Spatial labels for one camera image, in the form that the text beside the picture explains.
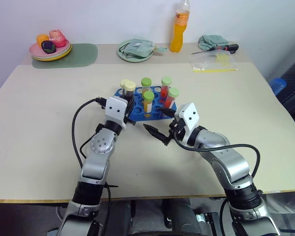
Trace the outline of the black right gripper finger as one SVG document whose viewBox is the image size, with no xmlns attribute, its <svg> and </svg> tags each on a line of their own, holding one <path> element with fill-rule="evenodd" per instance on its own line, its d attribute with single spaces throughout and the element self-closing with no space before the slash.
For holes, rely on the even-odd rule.
<svg viewBox="0 0 295 236">
<path fill-rule="evenodd" d="M 162 134 L 161 132 L 158 131 L 157 128 L 148 125 L 148 124 L 143 124 L 144 128 L 148 131 L 148 133 L 150 135 L 152 135 L 153 137 L 155 137 L 156 139 L 160 140 L 165 146 L 167 146 L 170 141 L 171 141 L 171 136 L 166 136 L 164 134 Z"/>
<path fill-rule="evenodd" d="M 176 110 L 171 108 L 159 107 L 158 110 L 162 113 L 163 117 L 174 118 Z"/>
</svg>

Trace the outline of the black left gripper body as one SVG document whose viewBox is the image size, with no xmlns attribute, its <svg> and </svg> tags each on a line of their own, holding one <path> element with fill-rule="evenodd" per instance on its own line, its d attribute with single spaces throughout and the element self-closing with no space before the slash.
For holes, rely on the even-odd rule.
<svg viewBox="0 0 295 236">
<path fill-rule="evenodd" d="M 133 121 L 132 119 L 131 119 L 131 113 L 132 113 L 132 111 L 133 111 L 133 109 L 132 110 L 128 110 L 127 108 L 126 108 L 126 110 L 125 110 L 125 114 L 124 114 L 124 123 L 125 124 L 131 124 L 131 125 L 135 125 L 136 124 L 136 122 L 135 121 Z"/>
</svg>

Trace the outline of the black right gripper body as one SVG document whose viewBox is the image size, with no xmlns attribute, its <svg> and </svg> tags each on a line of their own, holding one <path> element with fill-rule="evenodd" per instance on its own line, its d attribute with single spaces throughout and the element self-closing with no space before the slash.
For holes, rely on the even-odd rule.
<svg viewBox="0 0 295 236">
<path fill-rule="evenodd" d="M 184 119 L 180 118 L 179 120 L 173 119 L 169 125 L 169 142 L 174 139 L 175 134 L 179 141 L 182 143 L 187 143 L 187 136 L 185 130 L 186 124 Z"/>
</svg>

